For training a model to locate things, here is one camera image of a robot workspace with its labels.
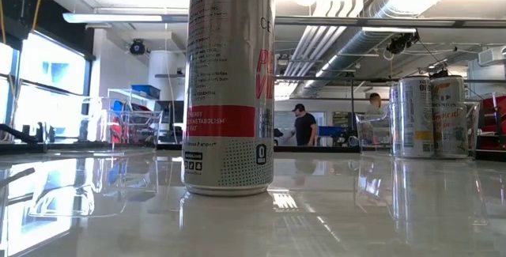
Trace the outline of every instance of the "person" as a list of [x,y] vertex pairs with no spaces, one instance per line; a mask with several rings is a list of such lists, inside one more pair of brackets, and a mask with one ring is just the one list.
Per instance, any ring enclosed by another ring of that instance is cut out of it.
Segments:
[[298,146],[313,146],[318,128],[315,117],[306,112],[306,107],[303,104],[297,104],[293,112],[296,116],[295,129],[290,132],[285,142],[295,135]]
[[370,105],[365,112],[366,115],[382,115],[383,109],[381,108],[381,96],[378,93],[373,93],[369,96]]

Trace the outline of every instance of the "silver can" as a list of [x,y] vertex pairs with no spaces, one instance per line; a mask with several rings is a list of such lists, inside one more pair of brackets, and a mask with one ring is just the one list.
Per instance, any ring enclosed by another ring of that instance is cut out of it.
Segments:
[[400,126],[400,105],[398,96],[398,85],[390,86],[390,102],[388,104],[389,120],[390,120],[390,153],[393,156],[401,154],[401,126]]
[[469,155],[467,106],[462,76],[432,80],[434,146],[439,157],[464,158]]
[[273,180],[274,0],[191,0],[182,179],[203,195]]
[[425,76],[407,77],[399,82],[401,155],[432,157],[432,92]]

